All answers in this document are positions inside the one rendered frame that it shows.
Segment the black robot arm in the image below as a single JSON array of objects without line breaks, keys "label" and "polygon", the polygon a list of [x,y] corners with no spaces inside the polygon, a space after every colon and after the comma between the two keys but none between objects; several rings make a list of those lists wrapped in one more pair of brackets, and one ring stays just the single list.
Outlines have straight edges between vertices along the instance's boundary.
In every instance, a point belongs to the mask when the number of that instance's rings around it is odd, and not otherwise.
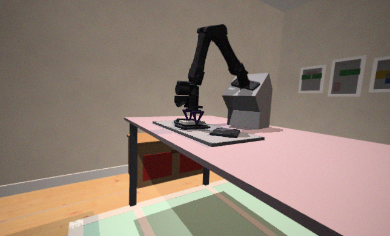
[{"label": "black robot arm", "polygon": [[[196,106],[196,97],[199,95],[199,86],[202,84],[204,77],[204,65],[207,56],[210,42],[213,41],[219,48],[223,57],[225,58],[228,70],[237,78],[231,82],[231,85],[245,88],[247,90],[255,90],[260,82],[251,81],[248,79],[248,72],[245,70],[243,63],[241,63],[233,52],[227,37],[227,28],[225,25],[214,25],[201,27],[197,29],[198,42],[193,63],[188,73],[189,81],[177,81],[175,92],[177,95],[190,96],[174,96],[174,102],[177,107],[182,105]],[[190,85],[192,84],[192,85]]]}]

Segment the white well plate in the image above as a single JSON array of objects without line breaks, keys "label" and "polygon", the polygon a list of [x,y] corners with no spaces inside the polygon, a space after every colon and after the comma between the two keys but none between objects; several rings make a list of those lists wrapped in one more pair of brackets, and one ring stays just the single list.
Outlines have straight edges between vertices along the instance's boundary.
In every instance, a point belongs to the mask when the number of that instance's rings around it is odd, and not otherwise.
[{"label": "white well plate", "polygon": [[[184,125],[195,125],[194,120],[180,120],[179,123]],[[198,124],[206,124],[205,121],[200,120]]]}]

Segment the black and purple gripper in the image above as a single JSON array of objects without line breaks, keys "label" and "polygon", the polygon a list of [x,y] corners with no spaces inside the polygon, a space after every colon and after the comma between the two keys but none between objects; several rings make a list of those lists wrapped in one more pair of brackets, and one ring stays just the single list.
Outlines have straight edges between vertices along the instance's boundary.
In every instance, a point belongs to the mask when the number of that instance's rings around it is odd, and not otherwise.
[{"label": "black and purple gripper", "polygon": [[[198,104],[199,104],[199,97],[198,96],[195,96],[195,97],[196,97],[196,106],[184,105],[184,108],[186,108],[186,109],[182,110],[182,111],[183,111],[183,113],[184,113],[184,115],[185,115],[187,120],[188,120],[187,112],[190,112],[189,120],[191,120],[192,115],[193,115],[195,124],[197,125],[199,123],[199,121],[200,121],[200,118],[204,114],[204,111],[199,110],[199,108],[203,108],[203,106],[198,106]],[[196,120],[196,114],[200,114],[198,120]]]}]

